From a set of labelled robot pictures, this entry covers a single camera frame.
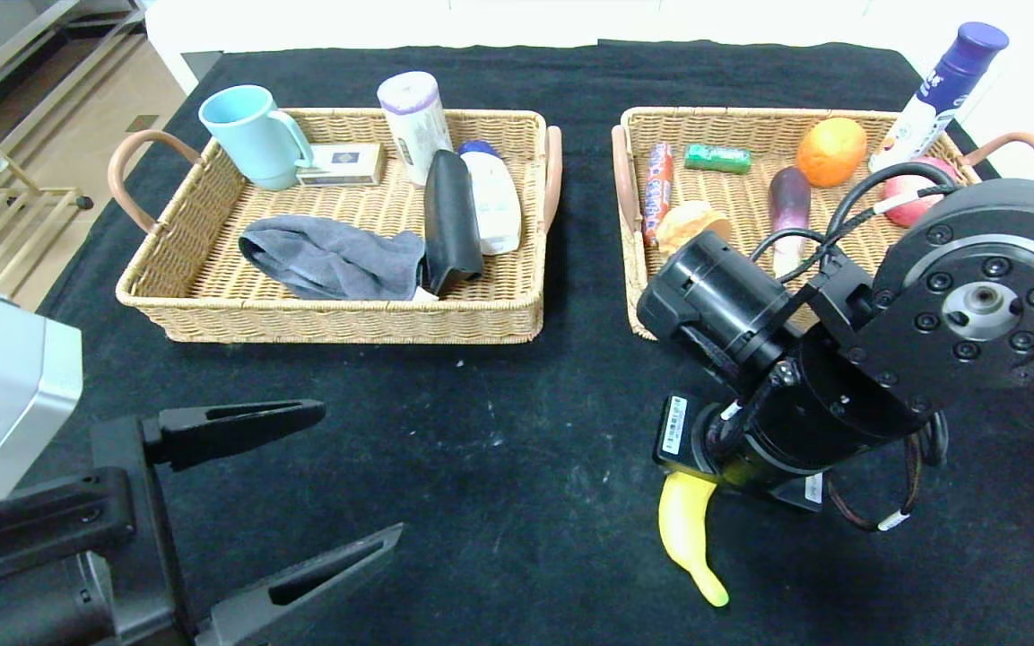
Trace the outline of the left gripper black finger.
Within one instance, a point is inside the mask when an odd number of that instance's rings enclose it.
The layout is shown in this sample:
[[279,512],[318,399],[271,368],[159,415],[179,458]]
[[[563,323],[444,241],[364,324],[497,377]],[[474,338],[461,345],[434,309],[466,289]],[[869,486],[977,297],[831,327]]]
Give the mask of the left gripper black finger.
[[404,523],[267,576],[217,602],[196,645],[303,645],[308,634],[393,562]]
[[178,471],[235,457],[311,428],[324,402],[293,399],[161,410],[143,423],[141,439],[153,465]]

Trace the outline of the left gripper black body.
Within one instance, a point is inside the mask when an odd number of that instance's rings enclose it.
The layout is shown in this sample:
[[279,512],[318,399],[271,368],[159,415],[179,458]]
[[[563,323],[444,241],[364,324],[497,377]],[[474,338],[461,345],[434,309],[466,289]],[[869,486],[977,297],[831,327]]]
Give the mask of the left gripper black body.
[[192,642],[148,418],[94,425],[90,469],[0,502],[0,645]]

